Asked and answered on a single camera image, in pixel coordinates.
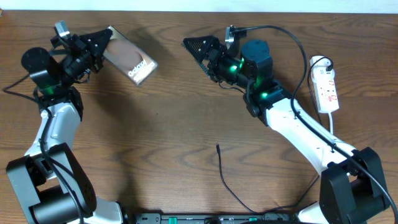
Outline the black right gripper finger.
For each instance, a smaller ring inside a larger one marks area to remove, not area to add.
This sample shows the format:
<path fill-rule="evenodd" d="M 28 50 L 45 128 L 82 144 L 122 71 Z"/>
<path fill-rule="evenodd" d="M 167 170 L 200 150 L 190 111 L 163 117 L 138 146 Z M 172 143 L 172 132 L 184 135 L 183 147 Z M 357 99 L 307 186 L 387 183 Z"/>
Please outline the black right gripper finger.
<path fill-rule="evenodd" d="M 208 70 L 208 68 L 202 63 L 199 63 L 200 68 L 203 70 L 205 75 L 208 77 L 209 80 L 213 80 L 213 74 Z"/>
<path fill-rule="evenodd" d="M 224 45 L 213 35 L 184 38 L 182 45 L 196 61 L 214 60 L 224 51 Z"/>

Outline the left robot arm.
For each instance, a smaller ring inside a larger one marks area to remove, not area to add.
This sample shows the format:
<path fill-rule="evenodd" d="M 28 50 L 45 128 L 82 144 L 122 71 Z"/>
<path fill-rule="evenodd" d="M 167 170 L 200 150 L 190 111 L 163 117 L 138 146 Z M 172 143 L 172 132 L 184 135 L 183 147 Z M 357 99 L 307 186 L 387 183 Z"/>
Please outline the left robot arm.
<path fill-rule="evenodd" d="M 35 83 L 31 100 L 42 118 L 37 136 L 23 157 L 8 163 L 6 173 L 29 223 L 127 223 L 118 202 L 96 196 L 72 153 L 83 118 L 76 84 L 86 83 L 103 66 L 110 29 L 71 35 L 59 28 L 52 49 L 29 49 L 21 59 Z"/>

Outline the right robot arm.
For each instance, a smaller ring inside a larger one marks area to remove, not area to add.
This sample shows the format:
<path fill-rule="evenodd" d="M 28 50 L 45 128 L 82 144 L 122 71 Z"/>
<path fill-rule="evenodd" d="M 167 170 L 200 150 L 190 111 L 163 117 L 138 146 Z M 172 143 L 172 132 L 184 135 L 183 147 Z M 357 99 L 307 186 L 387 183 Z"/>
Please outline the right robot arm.
<path fill-rule="evenodd" d="M 397 210 L 377 153 L 338 139 L 301 108 L 274 78 L 267 42 L 222 44 L 208 35 L 182 44 L 212 81 L 243 88 L 250 114 L 283 135 L 317 171 L 320 198 L 297 212 L 296 222 L 366 223 L 387 209 Z"/>

